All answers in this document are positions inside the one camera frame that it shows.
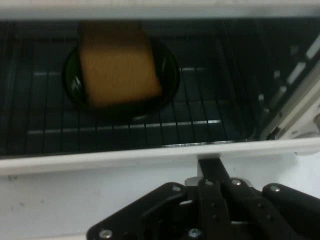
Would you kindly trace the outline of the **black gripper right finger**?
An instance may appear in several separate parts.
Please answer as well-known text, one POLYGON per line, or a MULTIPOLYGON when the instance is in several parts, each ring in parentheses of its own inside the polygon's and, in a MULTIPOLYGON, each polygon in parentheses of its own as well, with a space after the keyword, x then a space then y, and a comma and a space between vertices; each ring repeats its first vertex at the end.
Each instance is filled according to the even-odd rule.
POLYGON ((219 158, 209 161, 211 240, 318 240, 320 200, 278 183, 262 191, 231 178, 219 158))

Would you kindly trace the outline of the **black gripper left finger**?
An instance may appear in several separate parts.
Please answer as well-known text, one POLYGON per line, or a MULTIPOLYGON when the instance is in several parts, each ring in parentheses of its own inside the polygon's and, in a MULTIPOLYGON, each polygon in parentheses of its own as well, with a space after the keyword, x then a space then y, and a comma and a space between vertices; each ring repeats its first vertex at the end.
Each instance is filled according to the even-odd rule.
POLYGON ((230 240, 232 227, 222 183, 229 175, 219 158, 198 161, 192 186, 161 185, 87 231, 89 240, 230 240))

